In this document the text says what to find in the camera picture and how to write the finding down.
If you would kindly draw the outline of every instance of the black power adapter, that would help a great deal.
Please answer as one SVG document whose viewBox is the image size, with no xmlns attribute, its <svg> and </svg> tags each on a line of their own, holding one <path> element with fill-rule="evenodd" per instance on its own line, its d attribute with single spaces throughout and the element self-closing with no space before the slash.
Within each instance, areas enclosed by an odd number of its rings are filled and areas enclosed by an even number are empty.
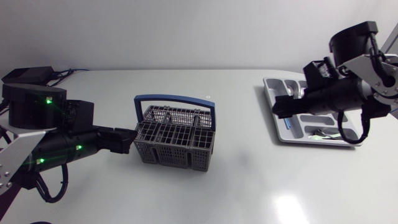
<svg viewBox="0 0 398 224">
<path fill-rule="evenodd" d="M 17 68 L 1 80 L 4 83 L 25 83 L 45 86 L 51 80 L 54 70 L 51 66 L 35 68 Z"/>
</svg>

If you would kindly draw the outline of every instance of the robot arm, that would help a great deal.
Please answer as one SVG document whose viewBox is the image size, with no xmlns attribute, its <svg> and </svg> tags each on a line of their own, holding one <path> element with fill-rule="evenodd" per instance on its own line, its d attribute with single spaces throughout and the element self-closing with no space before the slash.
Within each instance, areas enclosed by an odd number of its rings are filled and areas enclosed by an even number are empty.
<svg viewBox="0 0 398 224">
<path fill-rule="evenodd" d="M 338 113 L 341 137 L 357 144 L 367 137 L 370 119 L 387 116 L 398 105 L 398 56 L 384 55 L 374 39 L 375 22 L 345 29 L 330 41 L 336 68 L 329 58 L 313 61 L 304 68 L 308 88 L 301 99 L 277 96 L 272 112 L 279 118 L 294 114 Z M 363 135 L 348 139 L 342 128 L 344 111 L 362 109 Z"/>
<path fill-rule="evenodd" d="M 5 84 L 9 119 L 0 121 L 7 146 L 0 149 L 0 218 L 21 187 L 37 188 L 49 203 L 59 201 L 68 182 L 67 164 L 100 149 L 128 154 L 137 132 L 93 126 L 94 104 L 67 100 L 66 90 L 28 84 Z M 51 197 L 40 172 L 62 167 L 60 193 Z"/>
</svg>

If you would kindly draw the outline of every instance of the dishwasher cutlery basket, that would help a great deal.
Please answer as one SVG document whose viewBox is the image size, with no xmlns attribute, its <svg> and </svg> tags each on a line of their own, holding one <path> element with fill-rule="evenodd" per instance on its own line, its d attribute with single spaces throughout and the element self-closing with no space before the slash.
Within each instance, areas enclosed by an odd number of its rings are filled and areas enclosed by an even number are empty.
<svg viewBox="0 0 398 224">
<path fill-rule="evenodd" d="M 210 111 L 149 106 L 142 101 L 175 101 L 209 108 Z M 174 95 L 137 95 L 134 98 L 138 132 L 134 144 L 145 163 L 207 171 L 216 133 L 215 104 Z"/>
</svg>

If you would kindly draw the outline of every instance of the white tabletop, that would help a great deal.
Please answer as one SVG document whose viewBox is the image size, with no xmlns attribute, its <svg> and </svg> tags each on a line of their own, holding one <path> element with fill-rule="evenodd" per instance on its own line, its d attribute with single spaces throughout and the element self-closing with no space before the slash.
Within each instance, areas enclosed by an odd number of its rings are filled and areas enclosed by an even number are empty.
<svg viewBox="0 0 398 224">
<path fill-rule="evenodd" d="M 372 119 L 357 148 L 282 143 L 263 92 L 262 79 L 271 75 L 303 77 L 275 70 L 72 75 L 58 87 L 68 90 L 68 99 L 94 102 L 100 126 L 134 129 L 136 95 L 215 102 L 209 171 L 144 164 L 134 145 L 128 155 L 101 150 L 69 163 L 61 201 L 49 204 L 36 190 L 22 189 L 1 223 L 398 223 L 398 121 Z M 350 118 L 359 124 L 359 117 Z M 57 193 L 60 168 L 43 177 Z"/>
</svg>

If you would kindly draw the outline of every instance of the black cable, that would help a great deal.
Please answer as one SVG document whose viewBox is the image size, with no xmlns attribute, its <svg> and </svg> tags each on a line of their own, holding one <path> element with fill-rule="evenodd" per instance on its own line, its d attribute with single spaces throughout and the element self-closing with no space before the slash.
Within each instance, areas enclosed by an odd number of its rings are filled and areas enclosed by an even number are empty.
<svg viewBox="0 0 398 224">
<path fill-rule="evenodd" d="M 7 113 L 7 111 L 9 111 L 9 110 L 10 110 L 10 108 L 5 109 L 3 112 L 0 113 L 0 116 Z"/>
<path fill-rule="evenodd" d="M 372 47 L 369 49 L 371 56 L 373 70 L 376 72 L 378 77 L 381 78 L 383 85 L 386 87 L 392 87 L 395 84 L 395 78 L 388 75 L 383 66 L 383 61 L 386 60 L 386 56 L 377 47 L 377 42 L 374 34 L 369 36 Z"/>
<path fill-rule="evenodd" d="M 6 140 L 7 144 L 11 143 L 10 137 L 8 136 L 6 130 L 4 128 L 2 128 L 2 127 L 0 127 L 0 134 L 1 134 L 2 137 L 4 137 L 4 140 Z"/>
<path fill-rule="evenodd" d="M 70 76 L 71 74 L 73 74 L 75 71 L 89 71 L 88 69 L 75 69 L 75 68 L 70 68 L 68 70 L 64 70 L 61 72 L 53 72 L 52 76 L 53 76 L 53 80 L 57 80 L 59 79 L 57 82 L 53 83 L 50 85 L 50 87 L 56 86 L 58 85 L 60 82 L 62 82 L 62 80 L 64 80 L 66 77 Z"/>
<path fill-rule="evenodd" d="M 68 166 L 66 164 L 61 165 L 62 168 L 62 187 L 55 197 L 51 197 L 49 189 L 47 188 L 42 176 L 37 173 L 36 175 L 36 189 L 39 192 L 40 196 L 48 203 L 55 203 L 61 200 L 63 195 L 68 188 Z"/>
<path fill-rule="evenodd" d="M 343 118 L 344 118 L 344 112 L 343 111 L 339 112 L 337 116 L 338 131 L 340 132 L 340 135 L 343 138 L 343 140 L 350 144 L 359 144 L 363 142 L 369 134 L 369 130 L 371 128 L 371 120 L 369 118 L 365 118 L 363 114 L 361 115 L 363 133 L 359 139 L 354 140 L 347 138 L 347 136 L 345 135 L 343 131 Z"/>
<path fill-rule="evenodd" d="M 56 86 L 58 85 L 60 82 L 62 82 L 62 80 L 64 80 L 66 77 L 70 76 L 71 74 L 73 74 L 73 70 L 69 71 L 66 75 L 63 75 L 60 77 L 60 79 L 58 81 L 56 81 L 55 83 L 51 84 L 50 87 Z"/>
<path fill-rule="evenodd" d="M 10 104 L 9 100 L 3 99 L 2 102 L 0 103 L 0 111 L 6 109 L 9 104 Z"/>
</svg>

